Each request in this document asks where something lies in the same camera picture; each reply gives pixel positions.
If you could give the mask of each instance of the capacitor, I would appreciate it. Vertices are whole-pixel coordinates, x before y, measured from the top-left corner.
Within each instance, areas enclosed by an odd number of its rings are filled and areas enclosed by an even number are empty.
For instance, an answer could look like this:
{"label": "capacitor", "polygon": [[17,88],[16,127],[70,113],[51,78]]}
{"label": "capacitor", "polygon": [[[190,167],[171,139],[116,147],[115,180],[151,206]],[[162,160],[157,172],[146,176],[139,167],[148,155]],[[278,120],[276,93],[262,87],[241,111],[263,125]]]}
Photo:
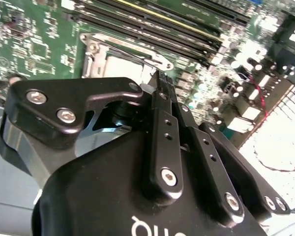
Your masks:
{"label": "capacitor", "polygon": [[257,70],[257,71],[262,70],[262,65],[259,62],[257,62],[255,59],[248,58],[247,62],[249,64],[251,64],[254,67],[255,70]]}
{"label": "capacitor", "polygon": [[235,71],[237,72],[237,75],[243,80],[250,80],[251,73],[244,66],[241,65],[240,67],[235,69]]}
{"label": "capacitor", "polygon": [[223,100],[211,101],[210,105],[214,112],[218,112],[223,105]]}
{"label": "capacitor", "polygon": [[207,89],[206,84],[203,83],[203,81],[201,81],[201,80],[198,80],[196,82],[196,87],[197,87],[198,91],[205,91]]}
{"label": "capacitor", "polygon": [[191,91],[191,95],[195,98],[195,99],[199,99],[201,97],[201,93],[195,89],[193,89]]}
{"label": "capacitor", "polygon": [[238,92],[242,92],[244,90],[244,87],[238,82],[235,82],[234,86]]}
{"label": "capacitor", "polygon": [[233,69],[237,69],[238,67],[240,67],[240,62],[236,60],[235,58],[230,58],[227,61],[229,65],[231,66],[231,68]]}
{"label": "capacitor", "polygon": [[277,68],[276,62],[272,61],[270,58],[264,58],[263,60],[261,60],[260,64],[263,65],[263,68],[265,70],[275,70]]}
{"label": "capacitor", "polygon": [[234,98],[238,97],[239,96],[239,92],[237,91],[237,89],[235,87],[231,87],[230,91],[229,91],[229,94],[231,96],[233,96]]}
{"label": "capacitor", "polygon": [[241,60],[244,54],[238,48],[232,50],[232,55],[236,60]]}
{"label": "capacitor", "polygon": [[186,105],[190,108],[190,109],[195,109],[197,107],[197,103],[192,100],[192,99],[188,99],[186,101]]}
{"label": "capacitor", "polygon": [[215,120],[215,124],[217,124],[217,125],[220,125],[223,122],[223,120],[218,115],[214,114],[213,118]]}

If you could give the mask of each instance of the ram slot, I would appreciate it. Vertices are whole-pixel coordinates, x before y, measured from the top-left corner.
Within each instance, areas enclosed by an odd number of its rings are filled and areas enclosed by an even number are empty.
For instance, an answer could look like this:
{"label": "ram slot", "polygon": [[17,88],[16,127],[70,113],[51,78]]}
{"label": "ram slot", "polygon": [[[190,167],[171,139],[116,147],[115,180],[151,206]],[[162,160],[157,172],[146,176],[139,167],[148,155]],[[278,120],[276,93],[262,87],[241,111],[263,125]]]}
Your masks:
{"label": "ram slot", "polygon": [[247,26],[250,21],[249,17],[209,0],[186,0],[186,2],[189,2],[190,4],[198,6],[200,9],[207,10],[242,26]]}
{"label": "ram slot", "polygon": [[149,44],[154,48],[163,49],[165,51],[174,53],[179,57],[184,57],[184,58],[187,58],[189,60],[198,61],[199,63],[202,64],[202,66],[205,66],[205,67],[210,66],[210,63],[208,62],[208,58],[206,58],[206,57],[202,57],[200,55],[197,56],[194,53],[179,50],[179,49],[177,49],[175,47],[172,47],[172,46],[169,46],[169,45],[167,45],[165,43],[160,43],[158,41],[155,42],[154,39],[148,38],[146,36],[142,36],[141,34],[138,35],[138,34],[136,34],[134,32],[128,31],[128,30],[126,30],[126,29],[124,29],[122,27],[112,25],[112,24],[110,24],[108,22],[103,21],[102,19],[96,19],[96,18],[91,17],[91,16],[82,15],[82,16],[80,16],[80,21],[85,22],[85,23],[90,24],[90,25],[100,26],[100,27],[104,27],[104,28],[109,29],[109,30],[116,31],[118,33],[121,33],[121,34],[131,38],[132,40],[138,40],[138,41],[140,41],[142,43]]}
{"label": "ram slot", "polygon": [[202,30],[205,30],[207,33],[210,33],[210,34],[212,34],[214,36],[220,36],[221,35],[221,31],[219,29],[213,27],[213,26],[204,24],[204,23],[202,23],[200,21],[196,21],[191,17],[183,15],[183,14],[181,14],[179,12],[173,11],[170,8],[160,6],[160,5],[155,4],[155,3],[151,2],[151,1],[149,1],[147,4],[145,4],[144,7],[148,8],[148,9],[151,9],[153,11],[157,11],[160,14],[163,14],[163,15],[169,15],[172,18],[175,18],[176,20],[182,19],[184,22],[186,22],[186,23],[189,22],[190,24],[192,24],[194,26],[197,26],[198,28],[201,28]]}
{"label": "ram slot", "polygon": [[[82,0],[80,2],[89,3],[87,0]],[[179,22],[170,17],[158,14],[124,0],[95,0],[92,2],[92,5],[96,7],[96,3],[98,2],[113,7],[114,9],[118,9],[119,11],[123,10],[125,12],[135,14],[137,17],[144,18],[145,20],[150,21],[152,24],[176,30],[181,34],[184,34],[187,37],[195,38],[204,45],[209,45],[216,50],[218,50],[222,44],[222,40],[219,38],[219,33],[217,33],[218,35],[213,35],[209,32],[207,27],[201,28],[195,25],[188,25],[186,22]]]}
{"label": "ram slot", "polygon": [[169,35],[168,37],[167,34],[164,32],[159,32],[159,30],[156,30],[155,28],[151,28],[142,23],[132,21],[129,18],[122,17],[117,14],[112,14],[111,12],[105,12],[103,9],[97,9],[94,6],[85,5],[81,12],[87,12],[87,15],[89,16],[92,16],[90,15],[91,13],[99,17],[107,17],[107,19],[113,19],[119,23],[124,23],[126,24],[125,28],[131,32],[145,35],[146,37],[153,38],[156,41],[168,44],[172,47],[177,47],[180,50],[188,51],[189,53],[193,53],[200,57],[211,58],[214,56],[213,54],[216,54],[217,52],[210,47],[200,47],[199,45],[195,45],[193,43],[189,43],[188,41],[182,40],[181,38],[177,38],[174,35]]}

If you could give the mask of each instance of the electronic component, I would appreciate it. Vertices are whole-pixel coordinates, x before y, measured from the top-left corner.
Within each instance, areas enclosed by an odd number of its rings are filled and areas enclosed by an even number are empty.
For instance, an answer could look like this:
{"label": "electronic component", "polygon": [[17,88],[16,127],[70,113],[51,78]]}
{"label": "electronic component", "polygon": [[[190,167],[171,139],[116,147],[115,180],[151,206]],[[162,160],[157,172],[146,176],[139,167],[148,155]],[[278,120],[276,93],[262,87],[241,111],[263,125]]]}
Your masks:
{"label": "electronic component", "polygon": [[260,64],[263,65],[264,70],[273,71],[277,68],[276,62],[271,60],[269,57],[264,58],[260,61]]}
{"label": "electronic component", "polygon": [[260,71],[254,76],[254,83],[260,87],[265,87],[266,84],[271,80],[271,77],[265,74],[263,71]]}
{"label": "electronic component", "polygon": [[192,74],[190,74],[188,72],[182,72],[180,77],[182,79],[184,79],[185,81],[191,81],[192,80]]}
{"label": "electronic component", "polygon": [[184,79],[181,79],[181,78],[179,78],[178,80],[177,80],[177,86],[179,86],[179,87],[182,87],[182,88],[187,88],[187,87],[191,87],[192,86],[192,81],[188,81],[188,80],[184,80]]}
{"label": "electronic component", "polygon": [[220,27],[225,30],[230,30],[232,28],[232,25],[230,25],[228,23],[221,22]]}
{"label": "electronic component", "polygon": [[244,66],[240,66],[238,67],[237,69],[235,69],[235,71],[237,72],[237,75],[245,80],[245,81],[249,81],[250,80],[250,76],[251,76],[251,73],[244,67]]}
{"label": "electronic component", "polygon": [[218,53],[225,54],[227,50],[228,50],[227,47],[221,46],[220,49],[218,50]]}
{"label": "electronic component", "polygon": [[239,61],[242,60],[242,58],[244,57],[244,54],[238,48],[232,50],[232,55],[236,60]]}
{"label": "electronic component", "polygon": [[261,112],[253,102],[247,101],[243,96],[240,96],[236,101],[236,107],[241,117],[252,121],[254,121]]}
{"label": "electronic component", "polygon": [[224,77],[223,82],[220,84],[220,88],[224,93],[228,93],[232,86],[232,80],[229,77]]}
{"label": "electronic component", "polygon": [[228,129],[239,133],[246,133],[247,131],[251,131],[254,127],[251,121],[237,115],[232,107],[227,107],[223,111],[222,117]]}
{"label": "electronic component", "polygon": [[24,17],[21,12],[12,12],[11,14],[11,22],[15,24],[20,24],[23,21]]}
{"label": "electronic component", "polygon": [[234,98],[239,96],[239,92],[237,91],[237,89],[234,86],[231,86],[231,88],[229,90],[229,94]]}
{"label": "electronic component", "polygon": [[229,58],[227,61],[228,61],[228,64],[233,69],[237,69],[238,67],[240,67],[240,62],[236,60],[235,58]]}
{"label": "electronic component", "polygon": [[213,119],[215,121],[215,124],[220,125],[223,123],[223,119],[220,118],[218,115],[213,115]]}
{"label": "electronic component", "polygon": [[223,105],[223,101],[222,100],[212,101],[210,104],[211,104],[212,110],[214,112],[218,112]]}
{"label": "electronic component", "polygon": [[195,109],[197,107],[197,103],[192,99],[188,99],[185,103],[190,109]]}
{"label": "electronic component", "polygon": [[295,67],[295,16],[284,20],[273,39],[270,56],[277,64],[277,72],[282,74],[285,67]]}
{"label": "electronic component", "polygon": [[259,95],[259,91],[256,89],[256,87],[253,84],[249,84],[247,86],[247,90],[244,94],[249,100],[255,100],[257,96]]}
{"label": "electronic component", "polygon": [[235,42],[230,43],[230,49],[232,49],[232,50],[235,49],[237,46],[238,46],[238,44]]}
{"label": "electronic component", "polygon": [[199,99],[201,97],[201,93],[195,89],[193,89],[190,93],[190,95],[194,98],[194,99]]}
{"label": "electronic component", "polygon": [[262,70],[262,65],[253,58],[248,58],[247,62],[253,66],[256,71]]}
{"label": "electronic component", "polygon": [[24,39],[31,35],[31,30],[25,26],[17,25],[14,22],[9,22],[4,26],[6,32],[11,36]]}
{"label": "electronic component", "polygon": [[237,81],[234,83],[234,87],[238,92],[242,92],[244,90],[244,87]]}

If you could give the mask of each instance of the green circuit board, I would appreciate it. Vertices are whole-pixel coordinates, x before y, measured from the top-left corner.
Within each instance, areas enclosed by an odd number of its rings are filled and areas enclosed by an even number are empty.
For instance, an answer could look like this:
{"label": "green circuit board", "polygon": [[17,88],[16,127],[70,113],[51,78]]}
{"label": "green circuit board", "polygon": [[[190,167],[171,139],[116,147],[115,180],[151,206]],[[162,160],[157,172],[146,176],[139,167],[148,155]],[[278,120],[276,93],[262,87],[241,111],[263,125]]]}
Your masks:
{"label": "green circuit board", "polygon": [[[213,121],[220,114],[211,110],[212,100],[234,102],[221,92],[222,78],[239,80],[223,62],[236,49],[267,51],[287,12],[295,15],[294,1],[0,0],[0,81],[7,82],[0,97],[5,99],[14,75],[82,78],[81,35],[105,35],[112,48],[142,58],[153,51],[168,61],[165,72],[176,83],[178,100],[193,109],[198,123]],[[193,97],[195,89],[201,96]]]}

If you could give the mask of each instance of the black metal bracket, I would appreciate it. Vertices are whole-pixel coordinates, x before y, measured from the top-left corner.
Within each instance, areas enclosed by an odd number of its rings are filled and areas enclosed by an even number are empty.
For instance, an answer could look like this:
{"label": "black metal bracket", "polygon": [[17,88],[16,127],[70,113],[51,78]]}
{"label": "black metal bracket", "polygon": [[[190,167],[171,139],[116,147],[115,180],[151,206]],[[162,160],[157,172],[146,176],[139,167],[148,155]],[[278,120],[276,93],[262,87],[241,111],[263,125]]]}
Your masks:
{"label": "black metal bracket", "polygon": [[283,198],[218,129],[206,122],[199,129],[211,137],[228,174],[239,186],[237,192],[243,203],[257,220],[263,221],[272,213],[290,214],[291,210]]}
{"label": "black metal bracket", "polygon": [[175,114],[179,121],[180,140],[188,145],[197,165],[199,179],[205,179],[208,205],[213,216],[222,225],[233,227],[244,219],[241,201],[229,179],[224,165],[210,136],[199,130],[191,111],[181,103],[176,103]]}
{"label": "black metal bracket", "polygon": [[[128,78],[17,82],[7,97],[0,153],[30,173],[41,187],[49,179],[59,184],[59,173],[67,168],[78,173],[84,166],[83,161],[76,160],[74,144],[86,126],[86,112],[95,111],[99,119],[91,123],[93,129],[125,124],[132,126],[133,133],[144,133],[144,153],[136,157],[142,159],[140,187],[144,197],[157,207],[179,204],[186,194],[190,200],[190,187],[185,193],[184,186],[185,179],[191,179],[201,192],[194,195],[206,202],[207,213],[228,228],[244,221],[249,214],[245,207],[258,221],[271,213],[290,213],[286,202],[221,132],[208,123],[197,126],[191,111],[177,103],[169,77],[156,72],[150,85],[156,87],[153,94],[143,92]],[[181,146],[187,147],[187,162],[182,160]],[[94,153],[105,156],[105,147]],[[84,156],[87,163],[100,158],[92,157],[92,152]],[[192,177],[183,174],[186,169]],[[88,181],[85,178],[83,175],[81,181]]]}

